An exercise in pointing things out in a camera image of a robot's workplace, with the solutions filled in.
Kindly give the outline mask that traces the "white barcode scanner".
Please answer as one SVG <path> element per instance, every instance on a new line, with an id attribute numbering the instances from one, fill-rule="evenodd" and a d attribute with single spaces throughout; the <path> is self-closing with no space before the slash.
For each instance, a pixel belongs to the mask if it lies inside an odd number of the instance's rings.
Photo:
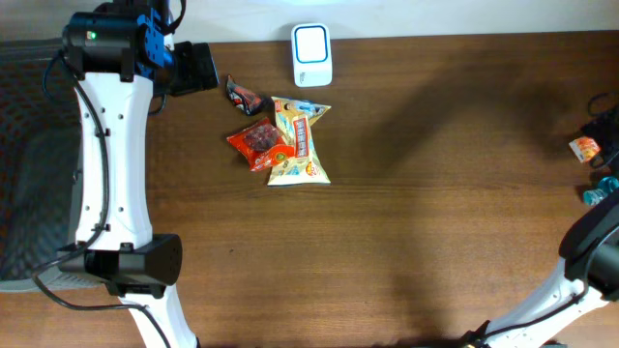
<path id="1" fill-rule="evenodd" d="M 333 81 L 333 55 L 329 28 L 322 23 L 298 24 L 291 29 L 291 53 L 295 84 L 322 87 Z"/>

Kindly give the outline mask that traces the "silver dark snack packet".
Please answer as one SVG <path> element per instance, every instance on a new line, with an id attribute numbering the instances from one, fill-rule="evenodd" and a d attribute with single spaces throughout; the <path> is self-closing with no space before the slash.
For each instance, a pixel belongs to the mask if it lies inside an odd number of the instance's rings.
<path id="1" fill-rule="evenodd" d="M 226 76 L 225 91 L 232 104 L 246 116 L 254 116 L 267 106 L 266 97 L 239 85 L 231 74 Z"/>

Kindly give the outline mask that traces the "yellow snack bag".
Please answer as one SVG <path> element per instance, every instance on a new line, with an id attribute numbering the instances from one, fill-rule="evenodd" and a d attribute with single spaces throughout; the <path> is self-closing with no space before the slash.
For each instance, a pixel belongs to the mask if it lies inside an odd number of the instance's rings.
<path id="1" fill-rule="evenodd" d="M 272 97 L 276 127 L 294 155 L 272 167 L 267 185 L 286 187 L 303 184 L 330 185 L 316 153 L 311 127 L 331 109 L 330 105 Z"/>

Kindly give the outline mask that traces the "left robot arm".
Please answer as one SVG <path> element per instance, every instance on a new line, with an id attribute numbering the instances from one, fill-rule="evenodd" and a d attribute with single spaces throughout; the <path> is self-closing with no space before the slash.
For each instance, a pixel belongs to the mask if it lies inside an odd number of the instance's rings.
<path id="1" fill-rule="evenodd" d="M 74 14 L 60 58 L 81 118 L 81 203 L 59 268 L 105 286 L 149 347 L 195 347 L 177 281 L 183 248 L 149 218 L 145 139 L 153 99 L 217 87 L 205 43 L 175 43 L 181 17 L 165 1 L 110 1 Z"/>

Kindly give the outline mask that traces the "grey plastic mesh basket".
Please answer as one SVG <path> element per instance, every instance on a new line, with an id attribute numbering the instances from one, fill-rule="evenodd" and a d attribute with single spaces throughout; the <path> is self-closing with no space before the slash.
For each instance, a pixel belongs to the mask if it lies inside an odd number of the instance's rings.
<path id="1" fill-rule="evenodd" d="M 74 241 L 81 125 L 58 40 L 1 44 L 1 290 L 37 291 L 32 271 Z"/>

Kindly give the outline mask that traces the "blue mouthwash bottle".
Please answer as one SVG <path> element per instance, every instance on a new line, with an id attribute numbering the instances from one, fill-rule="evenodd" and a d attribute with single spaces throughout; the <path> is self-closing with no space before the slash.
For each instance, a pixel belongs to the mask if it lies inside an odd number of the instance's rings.
<path id="1" fill-rule="evenodd" d="M 618 179 L 614 176 L 602 178 L 595 188 L 586 190 L 582 194 L 583 202 L 587 206 L 596 206 L 607 198 L 611 193 L 618 190 Z"/>

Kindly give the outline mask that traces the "red snack bag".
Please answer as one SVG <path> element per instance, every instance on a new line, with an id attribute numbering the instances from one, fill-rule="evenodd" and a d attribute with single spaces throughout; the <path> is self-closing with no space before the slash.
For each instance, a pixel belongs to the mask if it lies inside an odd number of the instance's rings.
<path id="1" fill-rule="evenodd" d="M 246 158 L 252 172 L 284 163 L 296 155 L 295 146 L 284 141 L 268 118 L 228 136 L 226 141 Z"/>

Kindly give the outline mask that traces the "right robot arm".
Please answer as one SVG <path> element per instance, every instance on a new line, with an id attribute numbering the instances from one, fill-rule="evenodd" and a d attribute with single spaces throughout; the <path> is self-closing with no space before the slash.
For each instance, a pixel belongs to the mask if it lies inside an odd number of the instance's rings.
<path id="1" fill-rule="evenodd" d="M 595 169 L 608 167 L 602 197 L 567 232 L 549 278 L 508 314 L 467 333 L 460 347 L 543 347 L 581 316 L 618 301 L 618 108 L 597 112 L 570 147 L 580 159 L 598 146 Z"/>

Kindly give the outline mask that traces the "orange tissue pack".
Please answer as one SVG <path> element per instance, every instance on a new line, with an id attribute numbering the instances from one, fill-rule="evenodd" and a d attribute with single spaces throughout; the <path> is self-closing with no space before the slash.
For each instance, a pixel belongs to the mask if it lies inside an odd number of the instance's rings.
<path id="1" fill-rule="evenodd" d="M 572 140 L 569 147 L 581 163 L 591 161 L 601 151 L 598 143 L 588 136 L 581 136 Z"/>

